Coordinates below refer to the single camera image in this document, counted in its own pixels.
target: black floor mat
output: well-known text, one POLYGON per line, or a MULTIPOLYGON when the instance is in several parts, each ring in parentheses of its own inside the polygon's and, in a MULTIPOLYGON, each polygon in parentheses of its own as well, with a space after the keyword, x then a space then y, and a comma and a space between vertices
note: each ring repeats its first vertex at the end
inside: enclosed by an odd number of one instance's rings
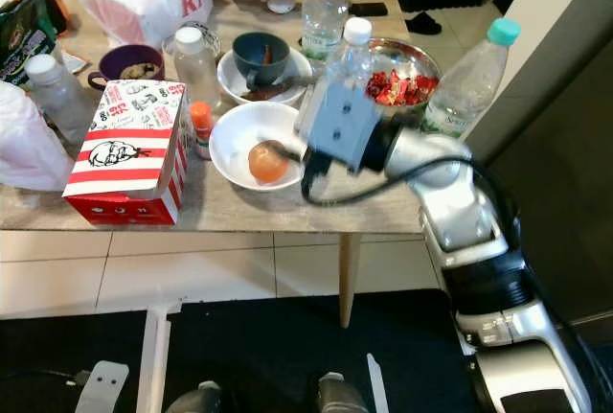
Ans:
POLYGON ((336 296, 187 305, 171 320, 165 407, 213 379, 225 392, 223 413, 312 413, 316 380, 332 370, 375 412, 372 353, 391 413, 476 411, 437 290, 357 295, 347 330, 336 296))
MULTIPOLYGON (((134 413, 145 312, 0 321, 0 378, 43 369, 75 374, 100 360, 125 363, 129 375, 115 413, 134 413)), ((62 379, 27 376, 0 381, 2 413, 72 413, 80 388, 62 379)))

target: table top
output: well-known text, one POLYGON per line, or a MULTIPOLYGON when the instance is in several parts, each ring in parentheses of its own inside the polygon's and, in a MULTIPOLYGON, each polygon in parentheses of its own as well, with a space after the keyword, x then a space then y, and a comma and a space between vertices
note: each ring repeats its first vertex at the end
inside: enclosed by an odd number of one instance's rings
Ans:
MULTIPOLYGON (((93 66, 79 75, 86 84, 88 72, 108 51, 106 37, 78 0, 64 0, 77 28, 60 40, 63 49, 87 57, 93 66)), ((301 30, 300 8, 277 15, 265 6, 266 0, 214 0, 207 25, 221 38, 227 51, 239 34, 265 31, 298 46, 301 30)), ((397 0, 351 0, 386 4, 389 15, 374 17, 374 35, 408 39, 409 35, 397 0)), ((175 74, 167 62, 167 76, 175 74)), ((93 98, 100 93, 89 88, 93 98)), ((231 107, 223 98, 224 106, 231 107)), ((364 171, 351 176, 332 166, 325 196, 351 194, 382 180, 364 171)), ((420 233, 419 202, 405 185, 363 202, 343 207, 319 208, 303 201, 299 185, 274 193, 255 193, 228 182, 211 162, 191 153, 182 209, 175 226, 108 226, 130 231, 218 231, 218 232, 311 232, 311 233, 420 233)), ((100 230, 74 210, 59 193, 42 193, 0 185, 0 229, 3 230, 100 230)))

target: bottle label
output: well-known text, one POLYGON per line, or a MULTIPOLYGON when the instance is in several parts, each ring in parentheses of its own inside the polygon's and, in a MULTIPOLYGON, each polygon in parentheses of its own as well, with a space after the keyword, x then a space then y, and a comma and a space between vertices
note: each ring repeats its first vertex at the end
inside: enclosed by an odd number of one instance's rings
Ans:
POLYGON ((325 60, 340 40, 340 37, 329 38, 303 34, 303 54, 308 58, 325 60))
POLYGON ((428 132, 439 132, 451 137, 460 137, 470 126, 470 121, 454 118, 439 108, 428 104, 421 128, 428 132))

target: red and white striped box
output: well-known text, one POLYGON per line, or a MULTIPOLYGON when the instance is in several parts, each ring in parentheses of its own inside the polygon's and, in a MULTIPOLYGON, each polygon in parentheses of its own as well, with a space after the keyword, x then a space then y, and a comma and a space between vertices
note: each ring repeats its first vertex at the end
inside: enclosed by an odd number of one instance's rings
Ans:
POLYGON ((184 90, 108 83, 63 193, 91 223, 176 223, 187 170, 184 90))

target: smartphone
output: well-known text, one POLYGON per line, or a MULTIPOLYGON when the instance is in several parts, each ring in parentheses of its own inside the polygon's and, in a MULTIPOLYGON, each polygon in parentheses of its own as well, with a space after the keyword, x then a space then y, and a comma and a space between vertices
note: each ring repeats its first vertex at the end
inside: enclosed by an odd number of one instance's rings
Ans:
POLYGON ((385 3, 354 3, 349 6, 349 13, 356 17, 382 17, 388 12, 385 3))

